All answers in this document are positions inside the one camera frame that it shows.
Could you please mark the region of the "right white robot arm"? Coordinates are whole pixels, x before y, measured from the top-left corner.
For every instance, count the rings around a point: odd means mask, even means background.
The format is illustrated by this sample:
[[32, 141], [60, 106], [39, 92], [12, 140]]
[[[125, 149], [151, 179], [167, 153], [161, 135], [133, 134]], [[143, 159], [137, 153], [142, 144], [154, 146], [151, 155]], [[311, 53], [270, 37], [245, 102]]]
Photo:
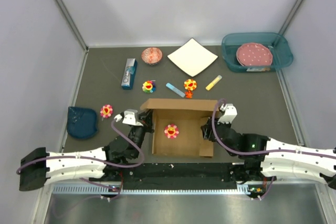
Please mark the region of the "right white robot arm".
[[218, 143], [229, 155], [244, 161], [245, 174], [307, 179], [335, 189], [335, 149], [308, 148], [260, 134], [237, 133], [229, 123], [209, 117], [201, 126], [203, 138]]

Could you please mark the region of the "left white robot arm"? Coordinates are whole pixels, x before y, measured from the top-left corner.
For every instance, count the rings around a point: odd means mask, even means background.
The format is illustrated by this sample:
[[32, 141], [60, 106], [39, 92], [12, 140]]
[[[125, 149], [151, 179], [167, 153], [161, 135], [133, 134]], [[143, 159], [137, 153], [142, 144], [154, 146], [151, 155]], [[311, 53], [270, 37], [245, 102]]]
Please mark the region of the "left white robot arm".
[[19, 191], [32, 191], [63, 180], [113, 181], [124, 169], [144, 162], [141, 150], [146, 134], [153, 133], [153, 111], [128, 109], [111, 123], [117, 137], [108, 145], [83, 152], [55, 153], [39, 147], [23, 157], [16, 171]]

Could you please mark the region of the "brown cardboard box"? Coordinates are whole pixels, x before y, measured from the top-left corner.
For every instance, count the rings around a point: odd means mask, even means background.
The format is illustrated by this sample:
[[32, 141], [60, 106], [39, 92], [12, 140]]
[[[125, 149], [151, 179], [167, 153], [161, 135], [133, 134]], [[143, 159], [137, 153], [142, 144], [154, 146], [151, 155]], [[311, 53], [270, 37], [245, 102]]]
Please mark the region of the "brown cardboard box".
[[[214, 155], [214, 143], [203, 139], [201, 126], [212, 116], [216, 100], [154, 99], [145, 101], [140, 109], [153, 110], [154, 133], [152, 154], [166, 157], [206, 157]], [[175, 124], [177, 138], [168, 139], [164, 129]]]

